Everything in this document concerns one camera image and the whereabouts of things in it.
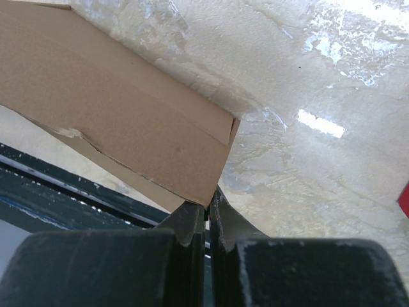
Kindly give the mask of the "brown cardboard box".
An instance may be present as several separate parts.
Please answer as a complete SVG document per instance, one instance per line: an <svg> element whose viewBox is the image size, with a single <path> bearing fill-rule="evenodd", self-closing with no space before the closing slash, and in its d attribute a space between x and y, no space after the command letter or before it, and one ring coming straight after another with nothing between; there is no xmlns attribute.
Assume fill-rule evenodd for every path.
<svg viewBox="0 0 409 307"><path fill-rule="evenodd" d="M209 206L240 124L60 4L1 2L1 104L169 211Z"/></svg>

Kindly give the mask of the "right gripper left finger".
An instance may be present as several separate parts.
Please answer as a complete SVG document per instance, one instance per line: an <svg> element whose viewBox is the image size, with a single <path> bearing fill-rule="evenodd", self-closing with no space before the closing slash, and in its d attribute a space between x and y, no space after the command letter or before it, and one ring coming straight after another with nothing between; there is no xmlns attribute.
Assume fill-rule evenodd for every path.
<svg viewBox="0 0 409 307"><path fill-rule="evenodd" d="M202 306L205 209L185 202L150 230L30 235L1 279L2 306Z"/></svg>

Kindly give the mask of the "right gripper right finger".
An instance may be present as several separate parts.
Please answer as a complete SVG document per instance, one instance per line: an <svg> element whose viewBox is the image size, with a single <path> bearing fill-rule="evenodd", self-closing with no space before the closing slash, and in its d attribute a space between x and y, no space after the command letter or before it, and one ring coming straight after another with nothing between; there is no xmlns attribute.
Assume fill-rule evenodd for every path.
<svg viewBox="0 0 409 307"><path fill-rule="evenodd" d="M217 306L407 306L393 260L365 239L269 237L217 189L209 206Z"/></svg>

